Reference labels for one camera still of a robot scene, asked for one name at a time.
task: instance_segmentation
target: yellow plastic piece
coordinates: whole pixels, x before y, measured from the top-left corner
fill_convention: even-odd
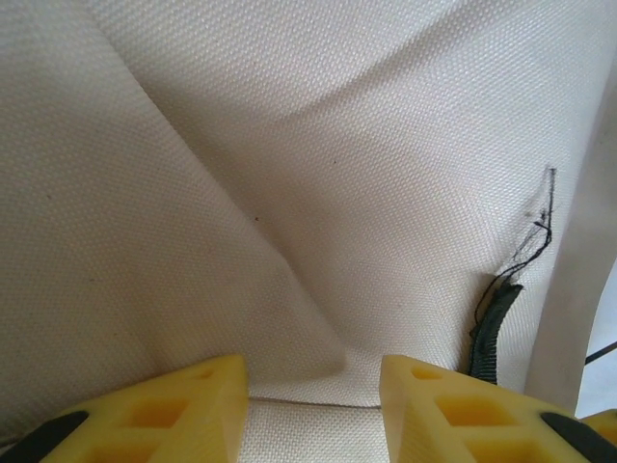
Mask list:
[[[582,420],[608,442],[617,446],[617,409],[606,410]]]
[[[216,358],[84,402],[90,416],[44,463],[231,463],[248,407],[241,356]]]
[[[539,416],[568,413],[455,371],[388,355],[380,396],[392,463],[588,463]]]

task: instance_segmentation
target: black rubber pad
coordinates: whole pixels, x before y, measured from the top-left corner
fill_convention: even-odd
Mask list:
[[[45,422],[0,455],[0,463],[38,463],[88,418],[80,411]]]
[[[591,463],[617,463],[617,447],[584,422],[550,412],[540,417]]]

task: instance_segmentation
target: black rubber strip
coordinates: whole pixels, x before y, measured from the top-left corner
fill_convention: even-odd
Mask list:
[[[617,462],[617,447],[584,422],[551,412],[540,418],[591,463]]]
[[[0,463],[39,463],[88,418],[88,412],[73,412],[43,423],[0,455]]]
[[[497,384],[497,336],[503,319],[522,290],[521,285],[505,282],[493,294],[484,316],[471,332],[469,376]]]
[[[612,352],[613,350],[617,349],[617,341],[614,342],[613,344],[609,344],[607,347],[600,349],[598,352],[594,352],[593,354],[591,354],[590,356],[588,356],[585,359],[585,364],[589,365],[591,364],[594,360],[598,360],[599,358],[603,357],[604,355],[608,354],[609,352]]]

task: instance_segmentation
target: rectangular hole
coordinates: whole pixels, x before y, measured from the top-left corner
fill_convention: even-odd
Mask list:
[[[430,368],[412,367],[412,375],[417,379],[442,379],[442,376]]]
[[[156,445],[123,445],[93,449],[86,463],[148,463]]]
[[[214,371],[212,369],[207,369],[198,374],[195,379],[208,379],[213,373]]]
[[[184,398],[152,398],[139,402],[124,424],[128,427],[172,427],[189,401]]]
[[[516,424],[497,402],[481,395],[443,395],[436,399],[452,426],[505,426]]]
[[[556,463],[540,445],[532,441],[504,441],[488,438],[466,442],[477,463]]]

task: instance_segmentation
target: white fabric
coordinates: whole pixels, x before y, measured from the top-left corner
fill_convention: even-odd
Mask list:
[[[585,356],[614,342],[607,335],[614,334],[617,326],[611,325],[605,316],[594,322],[604,284],[617,256],[616,83],[617,57],[593,137],[595,143],[590,147],[577,187],[525,386],[528,394],[573,411]],[[614,301],[612,304],[613,311],[617,310]],[[596,324],[602,323],[606,324],[605,336],[597,334],[600,343],[590,342],[592,324],[596,328]],[[585,368],[585,374],[592,371],[598,371],[598,366]],[[606,371],[604,381],[610,381],[610,376],[611,372]],[[617,408],[614,389],[606,391],[604,403],[610,404],[607,408]]]
[[[463,367],[552,166],[555,239],[498,346],[522,390],[614,17],[611,0],[3,2],[0,435],[226,353],[255,397],[356,407],[379,403],[385,353]],[[261,417],[288,413],[290,435],[318,419],[259,406],[243,458],[311,461]],[[353,444],[355,413],[311,413]],[[349,461],[383,454],[369,415],[353,426],[380,447]]]
[[[241,463],[387,462],[378,409],[252,401]]]

